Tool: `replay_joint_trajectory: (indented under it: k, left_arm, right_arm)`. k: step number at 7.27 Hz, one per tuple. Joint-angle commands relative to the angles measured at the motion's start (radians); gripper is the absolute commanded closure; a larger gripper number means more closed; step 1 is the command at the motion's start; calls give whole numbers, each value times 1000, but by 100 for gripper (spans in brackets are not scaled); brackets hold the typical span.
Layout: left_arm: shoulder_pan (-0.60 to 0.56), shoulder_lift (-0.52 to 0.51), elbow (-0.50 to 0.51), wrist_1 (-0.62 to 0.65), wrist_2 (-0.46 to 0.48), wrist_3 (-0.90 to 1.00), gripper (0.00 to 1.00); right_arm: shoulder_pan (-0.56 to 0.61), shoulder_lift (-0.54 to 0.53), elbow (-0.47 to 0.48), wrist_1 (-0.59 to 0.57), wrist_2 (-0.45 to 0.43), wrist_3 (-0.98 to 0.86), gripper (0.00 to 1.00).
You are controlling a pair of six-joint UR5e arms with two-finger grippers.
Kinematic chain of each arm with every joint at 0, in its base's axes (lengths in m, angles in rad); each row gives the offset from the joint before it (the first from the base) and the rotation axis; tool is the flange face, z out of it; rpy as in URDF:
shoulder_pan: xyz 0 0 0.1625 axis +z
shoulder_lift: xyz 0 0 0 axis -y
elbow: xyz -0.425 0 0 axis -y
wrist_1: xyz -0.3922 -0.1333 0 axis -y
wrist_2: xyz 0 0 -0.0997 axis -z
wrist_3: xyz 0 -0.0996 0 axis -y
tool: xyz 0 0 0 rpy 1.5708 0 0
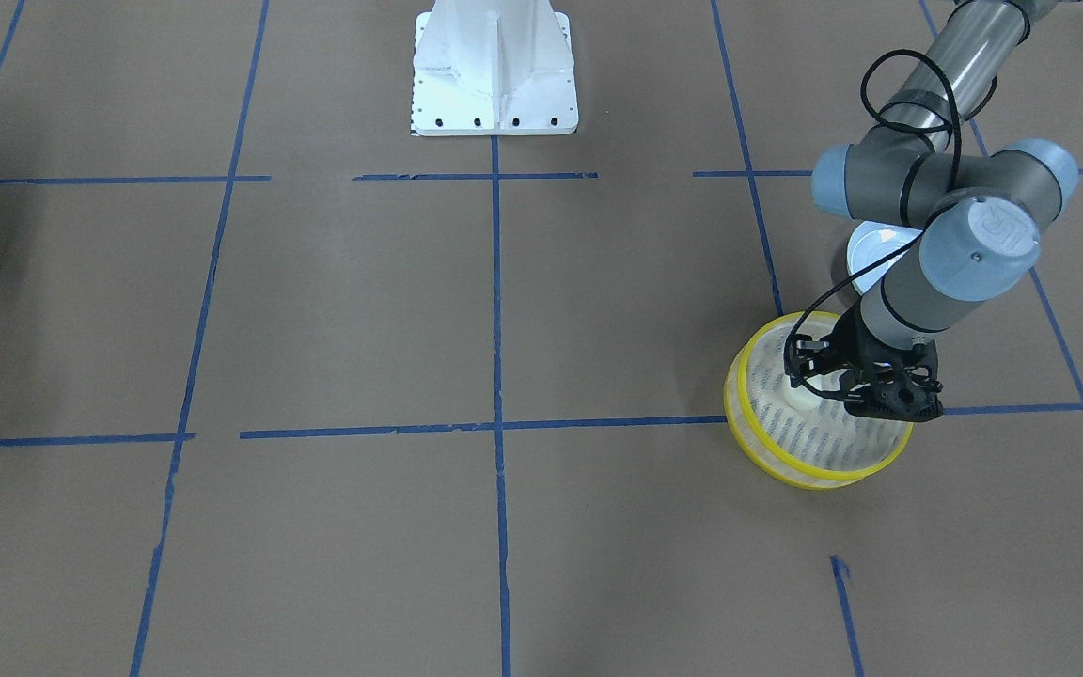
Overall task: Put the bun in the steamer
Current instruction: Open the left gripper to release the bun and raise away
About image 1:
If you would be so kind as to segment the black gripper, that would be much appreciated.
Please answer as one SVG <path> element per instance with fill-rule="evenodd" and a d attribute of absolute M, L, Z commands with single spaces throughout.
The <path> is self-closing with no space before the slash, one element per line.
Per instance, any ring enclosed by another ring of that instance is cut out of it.
<path fill-rule="evenodd" d="M 885 344 L 861 321 L 859 307 L 847 309 L 826 338 L 790 334 L 785 373 L 793 388 L 845 404 L 859 418 L 932 421 L 945 413 L 932 341 L 912 341 L 906 350 Z"/>

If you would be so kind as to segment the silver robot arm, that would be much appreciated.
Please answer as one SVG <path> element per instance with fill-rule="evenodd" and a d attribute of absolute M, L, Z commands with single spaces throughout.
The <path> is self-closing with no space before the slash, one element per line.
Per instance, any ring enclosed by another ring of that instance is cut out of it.
<path fill-rule="evenodd" d="M 821 155 L 813 201 L 916 235 L 889 253 L 891 266 L 823 338 L 790 333 L 781 356 L 791 390 L 838 401 L 859 418 L 919 424 L 944 415 L 937 340 L 1036 264 L 1042 235 L 1079 184 L 1070 151 L 1041 138 L 988 157 L 963 152 L 963 129 L 996 93 L 1001 66 L 1054 8 L 962 1 L 928 51 L 890 51 L 861 77 L 867 90 L 877 66 L 915 63 L 880 106 L 861 93 L 872 128 Z"/>

